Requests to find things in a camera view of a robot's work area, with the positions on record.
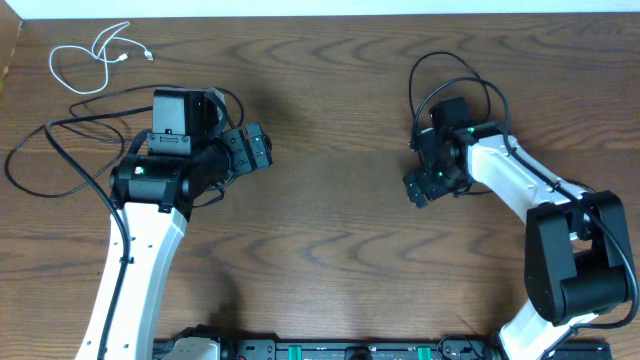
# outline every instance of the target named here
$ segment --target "green tape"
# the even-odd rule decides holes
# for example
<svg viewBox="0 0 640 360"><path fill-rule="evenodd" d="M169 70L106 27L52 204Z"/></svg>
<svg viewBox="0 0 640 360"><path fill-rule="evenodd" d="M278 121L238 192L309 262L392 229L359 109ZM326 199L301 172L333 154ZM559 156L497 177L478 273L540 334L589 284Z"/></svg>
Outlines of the green tape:
<svg viewBox="0 0 640 360"><path fill-rule="evenodd" d="M429 347L419 347L418 348L418 360L431 360L431 348L429 348Z"/></svg>
<svg viewBox="0 0 640 360"><path fill-rule="evenodd" d="M302 347L289 346L289 360L302 360Z"/></svg>

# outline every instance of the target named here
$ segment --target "robotic arm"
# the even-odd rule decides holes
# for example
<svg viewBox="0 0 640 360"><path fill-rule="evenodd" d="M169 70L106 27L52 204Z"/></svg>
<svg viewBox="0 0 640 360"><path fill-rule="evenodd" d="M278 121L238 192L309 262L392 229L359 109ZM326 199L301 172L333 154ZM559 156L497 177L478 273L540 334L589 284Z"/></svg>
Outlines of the robotic arm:
<svg viewBox="0 0 640 360"><path fill-rule="evenodd" d="M258 123L246 126L249 140L238 128L223 132L226 123L224 96L215 89L154 93L153 128L136 136L111 173L111 200L129 239L122 239L112 217L102 281L76 359L151 359L167 274L194 200L207 190L218 190L221 199L236 177L272 164L271 143ZM148 155L138 155L145 140ZM123 246L129 246L129 259L122 258ZM119 283L123 261L128 264Z"/></svg>
<svg viewBox="0 0 640 360"><path fill-rule="evenodd" d="M477 125L461 97L440 102L430 113L433 128L413 141L422 166L404 178L410 200L422 208L426 199L463 193L477 181L526 225L525 285L530 299L500 330L499 346L488 347L486 358L540 359L570 326L590 322L630 299L632 285L620 255L579 207L511 156L501 124ZM508 141L533 169L595 210L633 261L624 209L613 193L588 193L566 183L529 156L515 137L508 136ZM576 239L592 240L592 248L574 254L571 241Z"/></svg>

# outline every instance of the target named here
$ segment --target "white arm segment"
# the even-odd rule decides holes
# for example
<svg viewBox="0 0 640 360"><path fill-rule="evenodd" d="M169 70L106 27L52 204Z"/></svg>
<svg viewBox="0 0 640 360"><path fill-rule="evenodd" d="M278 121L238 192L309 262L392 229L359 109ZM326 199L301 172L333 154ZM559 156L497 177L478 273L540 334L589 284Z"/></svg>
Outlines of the white arm segment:
<svg viewBox="0 0 640 360"><path fill-rule="evenodd" d="M509 143L518 148L518 154L546 177L554 181L562 179L527 154L518 140L509 136ZM523 167L513 156L508 156L502 135L480 139L467 153L469 174L478 182L493 190L526 223L527 210L543 203L562 204L569 200L553 191L542 179ZM562 188L578 199L584 190L579 186L562 183ZM567 325L553 326L534 309L531 300L520 309L516 317L500 330L500 342L509 359L537 360L568 330L570 325L589 322L597 315L577 316Z"/></svg>
<svg viewBox="0 0 640 360"><path fill-rule="evenodd" d="M167 274L184 236L187 220L175 208L170 214L158 212L155 204L126 203L119 213L132 239L130 256L134 260L127 266L105 359L149 360ZM107 262L89 328L76 360L93 360L98 356L121 257L122 237L111 217Z"/></svg>

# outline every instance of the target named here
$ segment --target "white cable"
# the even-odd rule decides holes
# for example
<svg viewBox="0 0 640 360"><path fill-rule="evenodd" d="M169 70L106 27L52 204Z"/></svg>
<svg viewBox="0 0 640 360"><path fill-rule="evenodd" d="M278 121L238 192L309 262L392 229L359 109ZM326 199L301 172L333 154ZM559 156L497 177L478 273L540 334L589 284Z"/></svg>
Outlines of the white cable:
<svg viewBox="0 0 640 360"><path fill-rule="evenodd" d="M100 32L100 34L98 34L96 39L93 41L93 44L91 45L91 50L83 48L82 46L77 46L77 45L61 45L61 46L57 46L57 47L53 48L53 50L51 50L51 53L49 54L49 70L51 70L51 74L53 75L53 77L56 78L56 80L58 80L67 89L73 91L76 94L88 95L88 94L95 94L97 92L100 92L100 91L104 90L107 87L107 85L109 84L109 64L113 64L113 63L117 63L117 62L120 62L120 61L124 61L129 57L125 53L125 54L120 55L115 60L109 60L107 58L107 45L109 44L109 42L111 42L111 40L126 41L126 42L129 42L129 43L138 45L144 50L144 56L147 58L147 60L153 61L153 54L151 54L151 51L149 51L146 46L142 45L141 43L139 43L137 41L116 36L120 31L126 29L129 25L131 25L131 23L129 21L125 21L125 22L121 22L119 24L115 24L113 26L110 26L110 27L102 30L102 32ZM102 46L100 47L100 51L98 51L98 53L96 53L96 51L95 51L96 44L98 43L98 41L100 40L102 35L104 35L108 31L113 30L113 29L116 29L116 30L107 38L107 40L105 40L102 43ZM102 61L104 63L104 84L99 89L96 89L96 90L79 91L79 90L74 89L71 85L69 85L64 80L62 80L58 76L58 74L56 74L56 72L53 70L53 54L56 51L60 50L60 49L82 50L82 51L86 52L87 54L91 55L91 57L94 58L95 60Z"/></svg>

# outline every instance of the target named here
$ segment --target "wooden tabletop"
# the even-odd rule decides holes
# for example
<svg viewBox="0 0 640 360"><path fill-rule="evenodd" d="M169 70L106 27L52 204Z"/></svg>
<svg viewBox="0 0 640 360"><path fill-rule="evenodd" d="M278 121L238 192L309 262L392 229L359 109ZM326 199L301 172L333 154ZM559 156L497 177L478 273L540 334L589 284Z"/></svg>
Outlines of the wooden tabletop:
<svg viewBox="0 0 640 360"><path fill-rule="evenodd" d="M2 155L86 97L47 66L56 45L90 46L110 20L28 21L0 94ZM418 210L402 184L418 160L407 147L409 70L449 50L507 95L513 133L558 175L616 193L640 254L640 14L394 16L137 20L122 33L107 91L151 83L233 90L273 141L274 165L238 179L224 201L194 211L164 295L157 337L199 323L281 338L485 335L526 300L524 226L494 195L451 196ZM61 52L57 69L80 89L102 65ZM422 100L464 75L447 57L415 78ZM480 116L476 84L452 87ZM494 99L493 119L503 111ZM151 104L151 91L95 103L83 113ZM234 105L232 116L238 114ZM150 114L112 121L126 136ZM112 136L100 129L99 134ZM87 169L117 146L56 132ZM16 178L60 192L80 177L39 135L15 157ZM100 184L108 186L107 176ZM0 181L0 359L75 356L91 315L109 214L91 190L28 196ZM624 316L621 306L597 321ZM640 353L640 322L605 338L617 359Z"/></svg>

